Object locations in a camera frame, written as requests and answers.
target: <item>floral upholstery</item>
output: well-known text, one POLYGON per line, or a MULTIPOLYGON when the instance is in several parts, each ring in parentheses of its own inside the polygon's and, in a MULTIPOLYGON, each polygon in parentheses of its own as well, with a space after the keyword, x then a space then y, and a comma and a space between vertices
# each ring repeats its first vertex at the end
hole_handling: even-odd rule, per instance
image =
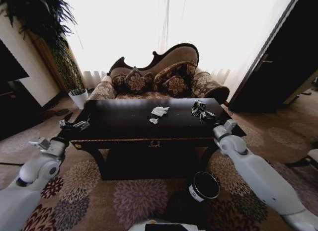
POLYGON ((116 99, 154 99, 154 98, 171 98, 171 96, 154 91, 148 91, 142 94, 120 93, 116 99))
POLYGON ((164 89, 174 98, 185 97, 189 87, 181 76, 173 76, 163 84, 164 89))
POLYGON ((153 76, 150 72, 146 75, 143 75, 136 67, 134 67, 125 77, 124 82, 132 93, 140 94, 147 91, 147 89, 151 87, 153 76))
POLYGON ((190 82, 194 76, 195 69, 195 64, 190 61, 181 61, 168 66, 155 76, 153 81, 153 91, 162 91, 162 84, 175 75, 181 76, 190 87, 190 82))
POLYGON ((118 93, 123 93, 123 92, 127 92, 128 88, 125 85, 124 79, 127 75, 126 74, 119 74, 114 76, 114 78, 112 79, 112 84, 115 87, 115 90, 118 93))
POLYGON ((105 76, 88 100, 192 97, 215 98, 222 104, 228 98, 229 92, 227 87, 213 80, 208 72, 202 72, 192 62, 182 61, 159 72, 154 79, 151 73, 143 75, 138 71, 132 73, 130 77, 128 74, 115 75, 113 78, 105 76), (148 91, 151 89, 149 84, 152 80, 153 91, 148 91), (130 89, 136 89, 136 92, 133 93, 130 89))
POLYGON ((192 80, 192 98, 215 98, 219 104, 223 104, 230 93, 229 88, 222 86, 208 72, 196 73, 192 80))
POLYGON ((102 81, 96 86, 88 100, 115 99, 116 95, 114 85, 111 82, 102 81))

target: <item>sheer curtain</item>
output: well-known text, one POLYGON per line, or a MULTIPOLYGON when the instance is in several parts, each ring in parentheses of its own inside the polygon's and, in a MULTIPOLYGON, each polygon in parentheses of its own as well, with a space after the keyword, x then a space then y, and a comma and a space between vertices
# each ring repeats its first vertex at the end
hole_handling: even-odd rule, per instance
POLYGON ((278 0, 67 1, 78 22, 68 41, 82 72, 91 71, 95 81, 94 74, 102 77, 122 56, 144 67, 153 50, 188 42, 198 48, 199 67, 224 83, 247 72, 286 8, 273 10, 278 0))
POLYGON ((66 0, 77 25, 68 42, 82 72, 108 72, 120 57, 132 66, 144 67, 159 48, 159 17, 165 3, 159 0, 66 0))

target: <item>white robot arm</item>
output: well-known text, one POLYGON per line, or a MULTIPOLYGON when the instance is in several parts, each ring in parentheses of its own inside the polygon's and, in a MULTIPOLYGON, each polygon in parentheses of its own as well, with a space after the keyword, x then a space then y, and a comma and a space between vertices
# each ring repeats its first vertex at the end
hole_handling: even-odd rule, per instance
POLYGON ((292 228, 317 231, 318 217, 303 206, 294 188, 275 169, 253 154, 242 138, 231 135, 235 125, 231 119, 213 129, 221 153, 234 162, 236 170, 256 196, 279 213, 292 228))
MULTIPOLYGON (((292 186, 263 158, 254 155, 245 141, 231 135, 236 125, 228 120, 213 129, 215 142, 223 155, 229 156, 242 178, 266 205, 278 212, 294 229, 317 231, 318 218, 300 202, 292 186)), ((41 192, 50 179, 57 175, 69 142, 53 138, 31 141, 41 149, 41 155, 27 162, 18 177, 0 191, 0 231, 19 231, 36 208, 41 192)))
POLYGON ((38 158, 24 164, 19 175, 0 191, 0 231, 19 231, 36 208, 45 185, 56 176, 69 142, 36 138, 30 143, 41 149, 38 158))

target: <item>sofa armrest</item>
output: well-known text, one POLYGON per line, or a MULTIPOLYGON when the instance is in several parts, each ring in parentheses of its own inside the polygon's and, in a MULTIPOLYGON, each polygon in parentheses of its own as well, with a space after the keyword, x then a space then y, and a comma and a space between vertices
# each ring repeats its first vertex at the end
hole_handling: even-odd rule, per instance
POLYGON ((208 72, 196 71, 191 82, 192 98, 215 98, 222 104, 227 100, 229 93, 229 88, 214 80, 208 72))
POLYGON ((89 100, 101 100, 101 99, 115 99, 117 91, 111 82, 110 76, 105 76, 102 81, 96 86, 94 91, 88 97, 89 100))

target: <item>drawer handle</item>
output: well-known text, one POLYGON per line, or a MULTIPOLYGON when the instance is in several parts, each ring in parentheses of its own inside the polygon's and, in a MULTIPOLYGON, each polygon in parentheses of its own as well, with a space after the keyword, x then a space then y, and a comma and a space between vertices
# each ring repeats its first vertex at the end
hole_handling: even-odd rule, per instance
POLYGON ((159 148, 159 147, 161 147, 160 141, 151 141, 150 145, 148 147, 149 148, 159 148))

